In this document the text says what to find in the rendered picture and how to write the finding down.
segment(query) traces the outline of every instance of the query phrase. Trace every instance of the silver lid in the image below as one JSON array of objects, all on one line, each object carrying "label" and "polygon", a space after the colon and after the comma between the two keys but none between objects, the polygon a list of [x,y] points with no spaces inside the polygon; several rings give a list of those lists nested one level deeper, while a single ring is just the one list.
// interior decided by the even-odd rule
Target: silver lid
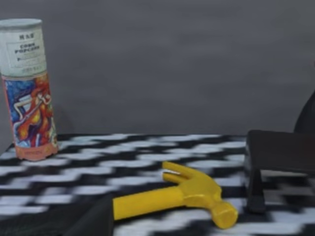
[{"label": "silver lid", "polygon": [[29,30],[42,24],[40,19],[7,19],[0,20],[0,31]]}]

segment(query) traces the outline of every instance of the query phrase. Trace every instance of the cylindrical can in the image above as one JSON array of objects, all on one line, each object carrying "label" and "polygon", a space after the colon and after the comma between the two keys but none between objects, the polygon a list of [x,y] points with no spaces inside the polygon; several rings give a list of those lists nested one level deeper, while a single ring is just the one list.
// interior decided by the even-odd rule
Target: cylindrical can
[{"label": "cylindrical can", "polygon": [[34,161],[58,151],[41,24],[0,21],[0,71],[16,154]]}]

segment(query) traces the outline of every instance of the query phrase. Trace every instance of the hammer handle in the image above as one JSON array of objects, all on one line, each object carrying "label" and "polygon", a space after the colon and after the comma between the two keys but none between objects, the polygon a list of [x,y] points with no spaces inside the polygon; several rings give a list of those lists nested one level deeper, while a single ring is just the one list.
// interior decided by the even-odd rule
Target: hammer handle
[{"label": "hammer handle", "polygon": [[114,219],[120,220],[184,205],[179,187],[168,187],[115,198]]}]

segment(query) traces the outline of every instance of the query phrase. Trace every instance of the gray wall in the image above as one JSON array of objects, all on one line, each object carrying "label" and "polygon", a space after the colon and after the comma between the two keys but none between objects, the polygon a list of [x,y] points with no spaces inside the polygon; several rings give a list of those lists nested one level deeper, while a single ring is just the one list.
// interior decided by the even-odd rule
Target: gray wall
[{"label": "gray wall", "polygon": [[[314,90],[313,0],[10,0],[41,18],[59,133],[291,131]],[[12,140],[0,94],[0,151]]]}]

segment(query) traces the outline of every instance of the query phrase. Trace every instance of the checkered tablecloth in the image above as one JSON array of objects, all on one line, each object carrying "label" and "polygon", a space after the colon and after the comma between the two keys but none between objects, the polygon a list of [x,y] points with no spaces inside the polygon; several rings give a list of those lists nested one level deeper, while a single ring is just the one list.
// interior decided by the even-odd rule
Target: checkered tablecloth
[{"label": "checkered tablecloth", "polygon": [[161,162],[173,161],[216,180],[239,210],[235,227],[219,230],[205,210],[178,208],[115,222],[115,236],[315,235],[315,183],[307,176],[264,172],[268,212],[246,212],[244,137],[60,135],[59,144],[58,155],[40,162],[20,161],[13,146],[0,156],[0,219],[170,186]]}]

